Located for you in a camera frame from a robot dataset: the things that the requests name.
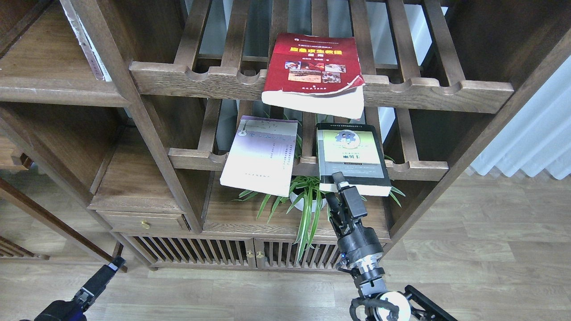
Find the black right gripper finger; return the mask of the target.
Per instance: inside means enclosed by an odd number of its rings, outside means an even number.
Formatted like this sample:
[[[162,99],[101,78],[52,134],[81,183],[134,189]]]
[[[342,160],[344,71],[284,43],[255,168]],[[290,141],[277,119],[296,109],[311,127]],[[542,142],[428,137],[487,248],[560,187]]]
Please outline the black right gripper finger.
[[[345,223],[353,223],[367,216],[364,201],[354,185],[349,185],[342,172],[332,174],[340,197],[341,207],[345,212]]]

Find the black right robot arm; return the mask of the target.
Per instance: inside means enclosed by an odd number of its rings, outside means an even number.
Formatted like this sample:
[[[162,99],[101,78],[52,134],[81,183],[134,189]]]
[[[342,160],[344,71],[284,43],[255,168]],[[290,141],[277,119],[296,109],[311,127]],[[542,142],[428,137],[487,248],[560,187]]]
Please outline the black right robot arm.
[[[338,193],[327,193],[330,222],[337,236],[340,261],[336,269],[352,276],[359,296],[351,301],[349,314],[359,319],[362,306],[368,321],[452,321],[454,317],[413,286],[404,292],[388,291],[379,261],[383,248],[375,230],[365,227],[361,219],[367,210],[357,188],[349,185],[341,172],[332,175]]]

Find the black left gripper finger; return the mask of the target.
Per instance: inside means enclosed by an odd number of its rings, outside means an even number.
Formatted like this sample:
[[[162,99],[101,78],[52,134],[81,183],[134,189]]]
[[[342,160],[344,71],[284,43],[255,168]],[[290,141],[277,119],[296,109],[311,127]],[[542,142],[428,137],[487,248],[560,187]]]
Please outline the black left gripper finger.
[[[80,308],[90,308],[125,262],[125,259],[117,256],[108,265],[102,266],[76,293],[74,302]]]

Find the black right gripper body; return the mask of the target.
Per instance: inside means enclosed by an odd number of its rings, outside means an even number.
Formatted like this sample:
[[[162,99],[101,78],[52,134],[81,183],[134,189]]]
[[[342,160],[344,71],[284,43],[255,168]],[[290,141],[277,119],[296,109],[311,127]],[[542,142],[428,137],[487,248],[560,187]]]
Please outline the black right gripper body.
[[[383,248],[371,227],[349,214],[334,215],[334,231],[341,259],[335,268],[341,272],[371,272],[380,268]]]

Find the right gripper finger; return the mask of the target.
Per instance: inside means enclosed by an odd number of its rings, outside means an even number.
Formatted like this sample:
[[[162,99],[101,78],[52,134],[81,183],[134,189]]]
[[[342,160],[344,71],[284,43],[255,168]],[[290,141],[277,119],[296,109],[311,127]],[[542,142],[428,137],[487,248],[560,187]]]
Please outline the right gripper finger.
[[[336,235],[344,235],[346,228],[345,212],[334,193],[326,193],[328,209],[330,211],[329,221]]]

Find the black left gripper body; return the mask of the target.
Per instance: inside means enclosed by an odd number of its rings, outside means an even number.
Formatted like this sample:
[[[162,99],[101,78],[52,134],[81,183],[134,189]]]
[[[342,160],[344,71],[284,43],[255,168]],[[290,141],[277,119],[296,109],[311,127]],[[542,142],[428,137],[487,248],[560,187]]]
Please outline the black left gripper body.
[[[84,312],[90,307],[89,301],[53,301],[34,321],[87,321]]]

